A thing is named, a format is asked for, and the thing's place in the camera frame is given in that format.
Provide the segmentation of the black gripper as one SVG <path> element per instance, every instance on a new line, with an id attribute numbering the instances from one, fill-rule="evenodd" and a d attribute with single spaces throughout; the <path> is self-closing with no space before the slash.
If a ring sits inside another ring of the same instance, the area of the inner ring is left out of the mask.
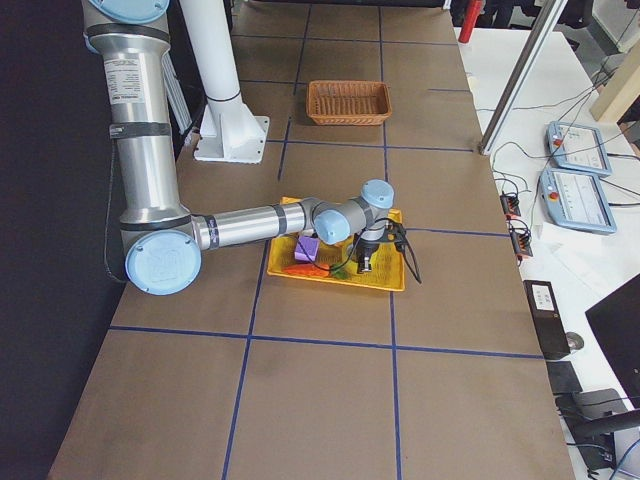
<path id="1" fill-rule="evenodd" d="M 357 263 L 357 273 L 366 274 L 373 270 L 372 257 L 383 242 L 382 237 L 376 239 L 356 234 L 353 238 L 353 259 Z"/>

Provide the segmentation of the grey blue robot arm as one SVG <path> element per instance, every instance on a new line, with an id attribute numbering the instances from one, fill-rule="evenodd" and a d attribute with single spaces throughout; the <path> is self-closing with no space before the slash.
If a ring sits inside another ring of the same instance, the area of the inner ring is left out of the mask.
<path id="1" fill-rule="evenodd" d="M 170 50 L 164 1 L 86 1 L 84 35 L 103 60 L 111 105 L 109 135 L 119 161 L 126 208 L 120 231 L 128 279 L 141 291 L 170 295 L 188 287 L 206 250 L 313 232 L 333 245 L 347 239 L 368 264 L 389 221 L 392 186 L 364 183 L 340 204 L 306 198 L 213 215 L 181 202 L 176 176 L 163 63 Z M 220 1 L 181 5 L 204 87 L 204 159 L 258 163 L 269 121 L 244 103 L 225 7 Z"/>

